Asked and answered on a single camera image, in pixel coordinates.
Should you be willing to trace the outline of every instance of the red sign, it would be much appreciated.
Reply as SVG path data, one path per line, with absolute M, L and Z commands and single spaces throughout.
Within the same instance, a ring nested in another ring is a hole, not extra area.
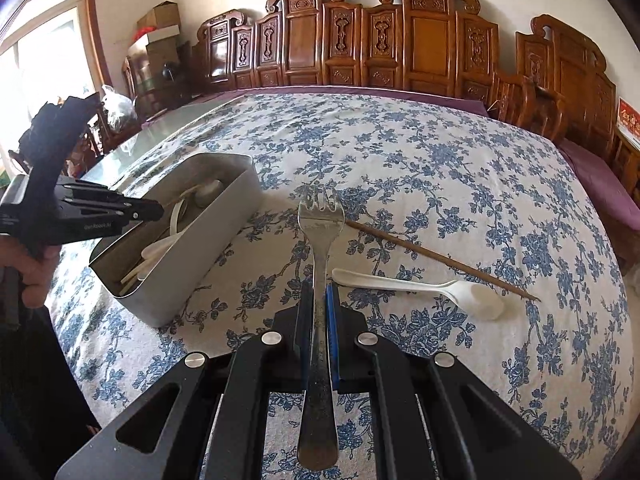
M 622 99 L 620 99 L 620 104 L 618 105 L 618 121 L 629 130 L 634 137 L 640 139 L 640 113 Z

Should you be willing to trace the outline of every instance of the purple cushion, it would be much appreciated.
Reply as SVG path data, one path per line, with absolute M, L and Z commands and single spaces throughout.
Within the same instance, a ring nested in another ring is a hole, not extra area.
M 349 94 L 349 95 L 373 95 L 378 97 L 389 97 L 392 99 L 404 99 L 418 103 L 445 106 L 455 108 L 463 112 L 488 117 L 489 114 L 484 108 L 482 101 L 470 99 L 455 99 L 453 97 L 442 97 L 439 95 L 423 94 L 420 92 L 405 92 L 403 90 L 393 90 L 389 88 L 366 88 L 362 86 L 279 86 L 270 88 L 251 88 L 247 90 L 231 90 L 205 95 L 195 100 L 195 103 L 209 101 L 220 96 L 235 97 L 241 95 L 256 94 Z
M 634 231 L 640 231 L 640 209 L 607 163 L 567 139 L 562 141 L 558 149 L 574 170 L 596 209 L 607 212 Z

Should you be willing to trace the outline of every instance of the fork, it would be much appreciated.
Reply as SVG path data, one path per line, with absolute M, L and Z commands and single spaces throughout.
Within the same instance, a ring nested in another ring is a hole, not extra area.
M 307 469 L 320 471 L 338 461 L 325 303 L 329 247 L 344 226 L 344 209 L 334 190 L 324 186 L 308 188 L 298 207 L 298 224 L 314 253 L 314 324 L 298 437 L 298 461 Z

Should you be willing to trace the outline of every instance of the wooden chopstick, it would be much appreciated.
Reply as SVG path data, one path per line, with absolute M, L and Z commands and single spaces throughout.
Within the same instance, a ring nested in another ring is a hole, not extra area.
M 453 267 L 454 269 L 457 270 L 462 270 L 463 272 L 466 272 L 467 274 L 470 274 L 471 276 L 475 276 L 476 278 L 480 278 L 481 280 L 487 282 L 487 283 L 491 283 L 492 285 L 495 286 L 499 286 L 500 288 L 503 288 L 504 290 L 508 290 L 509 292 L 513 292 L 514 294 L 517 294 L 518 296 L 521 296 L 522 298 L 528 298 L 529 300 L 534 300 L 534 301 L 540 301 L 540 298 L 536 298 L 535 296 L 532 296 L 531 294 L 529 294 L 528 292 L 526 292 L 525 290 L 522 290 L 521 288 L 518 288 L 517 286 L 511 285 L 511 283 L 507 283 L 504 282 L 503 280 L 499 280 L 498 278 L 495 278 L 494 276 L 487 274 L 486 272 L 482 272 L 482 270 L 478 270 L 478 269 L 474 269 L 473 267 L 469 267 L 468 265 L 462 264 L 456 260 L 453 260 L 451 258 L 448 258 L 447 256 L 443 256 L 440 253 L 435 253 L 434 251 L 430 251 L 427 248 L 424 247 L 420 247 L 420 245 L 416 245 L 416 244 L 412 244 L 411 242 L 408 242 L 407 240 L 402 240 L 402 238 L 396 238 L 395 236 L 390 235 L 389 233 L 385 233 L 384 231 L 381 231 L 379 229 L 375 229 L 371 226 L 368 225 L 364 225 L 364 224 L 360 224 L 358 222 L 354 222 L 353 220 L 345 220 L 344 221 L 345 224 L 347 224 L 350 227 L 353 227 L 354 229 L 358 229 L 360 231 L 364 231 L 372 236 L 375 236 L 376 238 L 382 238 L 383 240 L 388 240 L 389 242 L 395 243 L 396 245 L 399 245 L 401 247 L 404 247 L 405 249 L 409 249 L 411 251 L 415 251 L 416 253 L 420 253 L 423 254 L 424 256 L 427 256 L 429 258 L 431 258 L 432 260 L 436 260 L 438 262 L 441 262 L 445 265 L 448 265 L 449 267 Z

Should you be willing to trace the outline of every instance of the white floral bedspread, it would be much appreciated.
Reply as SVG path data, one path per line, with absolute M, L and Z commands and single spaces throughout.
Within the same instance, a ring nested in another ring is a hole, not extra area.
M 480 116 L 388 98 L 257 95 L 206 114 L 147 153 L 120 186 L 142 195 L 197 152 L 252 155 L 264 203 L 171 325 L 145 326 L 64 248 L 48 305 L 90 406 L 106 424 L 188 351 L 229 352 L 296 303 L 310 247 L 296 220 L 305 184 L 338 189 L 348 215 L 490 272 L 540 298 L 505 293 L 482 322 L 442 298 L 341 288 L 343 304 L 402 349 L 456 354 L 582 472 L 621 444 L 633 383 L 620 272 L 591 203 L 546 139 Z M 456 272 L 345 227 L 329 266 L 439 283 Z M 340 396 L 340 461 L 302 470 L 301 396 L 271 397 L 264 479 L 373 478 L 365 395 Z

